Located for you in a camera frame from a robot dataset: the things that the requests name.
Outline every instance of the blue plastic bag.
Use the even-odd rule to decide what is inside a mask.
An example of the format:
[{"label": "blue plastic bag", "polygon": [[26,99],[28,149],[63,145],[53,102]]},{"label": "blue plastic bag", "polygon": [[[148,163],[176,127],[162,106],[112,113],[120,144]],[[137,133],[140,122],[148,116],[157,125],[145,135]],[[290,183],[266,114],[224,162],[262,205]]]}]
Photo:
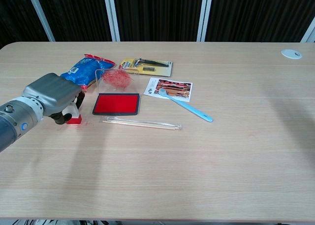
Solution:
[{"label": "blue plastic bag", "polygon": [[113,61],[85,54],[85,58],[81,59],[68,72],[61,74],[61,76],[80,85],[82,90],[85,91],[95,81],[96,69],[109,69],[114,65]]}]

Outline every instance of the wooden table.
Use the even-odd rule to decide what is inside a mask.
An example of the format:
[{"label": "wooden table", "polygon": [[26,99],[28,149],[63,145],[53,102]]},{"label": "wooden table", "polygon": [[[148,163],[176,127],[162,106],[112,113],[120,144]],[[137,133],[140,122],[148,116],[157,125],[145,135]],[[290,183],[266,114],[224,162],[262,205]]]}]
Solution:
[{"label": "wooden table", "polygon": [[45,118],[0,154],[0,217],[315,222],[314,43],[13,43],[0,51],[0,103],[84,53],[172,60],[171,79],[193,82],[190,104],[214,122],[142,96],[128,118],[183,129],[101,123],[91,86],[82,125]]}]

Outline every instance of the red ink pad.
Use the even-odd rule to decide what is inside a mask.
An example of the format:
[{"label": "red ink pad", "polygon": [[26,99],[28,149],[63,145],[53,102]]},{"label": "red ink pad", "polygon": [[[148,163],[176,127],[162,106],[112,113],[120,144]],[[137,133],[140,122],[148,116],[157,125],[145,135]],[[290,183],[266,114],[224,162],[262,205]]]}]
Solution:
[{"label": "red ink pad", "polygon": [[98,94],[94,115],[137,115],[139,108],[139,94]]}]

